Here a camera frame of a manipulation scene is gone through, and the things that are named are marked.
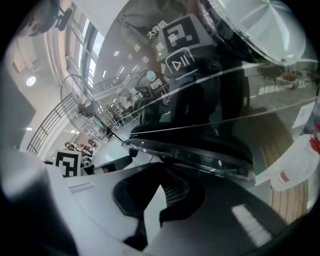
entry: light fixture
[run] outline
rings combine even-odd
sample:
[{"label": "light fixture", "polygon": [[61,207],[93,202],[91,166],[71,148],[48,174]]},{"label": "light fixture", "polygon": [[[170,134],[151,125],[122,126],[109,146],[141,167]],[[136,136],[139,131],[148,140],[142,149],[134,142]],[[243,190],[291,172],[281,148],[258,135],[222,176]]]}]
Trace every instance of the light fixture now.
[{"label": "light fixture", "polygon": [[30,87],[30,86],[33,86],[36,81],[37,81],[36,77],[32,75],[25,81],[25,84],[26,86]]}]

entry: standing fan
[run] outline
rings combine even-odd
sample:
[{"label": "standing fan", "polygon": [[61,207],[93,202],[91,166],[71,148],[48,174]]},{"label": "standing fan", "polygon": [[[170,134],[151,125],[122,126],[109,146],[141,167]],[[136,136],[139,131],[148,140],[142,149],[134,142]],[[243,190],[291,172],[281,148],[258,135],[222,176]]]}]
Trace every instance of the standing fan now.
[{"label": "standing fan", "polygon": [[70,123],[78,131],[86,132],[91,139],[103,140],[113,134],[123,142],[108,127],[108,118],[90,91],[88,83],[79,75],[71,74],[64,79],[60,99]]}]

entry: window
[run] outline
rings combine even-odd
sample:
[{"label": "window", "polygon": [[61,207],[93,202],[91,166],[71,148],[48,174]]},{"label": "window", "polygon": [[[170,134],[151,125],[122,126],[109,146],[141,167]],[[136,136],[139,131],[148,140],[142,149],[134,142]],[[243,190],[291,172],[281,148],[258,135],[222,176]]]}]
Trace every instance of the window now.
[{"label": "window", "polygon": [[90,20],[73,3],[72,19],[68,23],[68,67],[78,69],[88,84],[93,87],[96,62],[105,38]]},{"label": "window", "polygon": [[95,75],[95,70],[96,70],[96,63],[94,62],[93,59],[91,59],[90,66],[89,66],[89,72],[91,73],[92,76]]},{"label": "window", "polygon": [[86,33],[88,30],[88,26],[89,26],[90,20],[87,18],[83,27],[83,31],[82,31],[82,35],[85,38],[86,37]]},{"label": "window", "polygon": [[93,51],[97,56],[99,56],[100,49],[102,47],[102,44],[104,43],[104,40],[105,38],[103,37],[103,35],[100,32],[98,32],[93,43]]}]

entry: play pause icon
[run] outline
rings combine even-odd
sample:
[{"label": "play pause icon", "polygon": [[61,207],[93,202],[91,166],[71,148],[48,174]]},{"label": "play pause icon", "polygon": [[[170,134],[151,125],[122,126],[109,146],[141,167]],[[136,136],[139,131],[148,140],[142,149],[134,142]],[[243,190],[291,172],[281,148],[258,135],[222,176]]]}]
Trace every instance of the play pause icon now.
[{"label": "play pause icon", "polygon": [[173,65],[175,71],[178,71],[181,66],[186,67],[186,66],[190,65],[190,62],[188,61],[186,55],[181,56],[180,60],[181,61],[172,61],[172,65]]}]

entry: white plastic bag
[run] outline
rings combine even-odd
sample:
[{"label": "white plastic bag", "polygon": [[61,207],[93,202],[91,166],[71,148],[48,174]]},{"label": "white plastic bag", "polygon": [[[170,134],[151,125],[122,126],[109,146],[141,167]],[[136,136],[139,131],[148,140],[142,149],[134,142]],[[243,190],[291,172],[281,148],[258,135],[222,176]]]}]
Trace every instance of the white plastic bag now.
[{"label": "white plastic bag", "polygon": [[310,134],[299,136],[290,148],[255,178],[255,185],[270,180],[276,191],[290,189],[307,180],[317,169],[320,155],[310,143]]}]

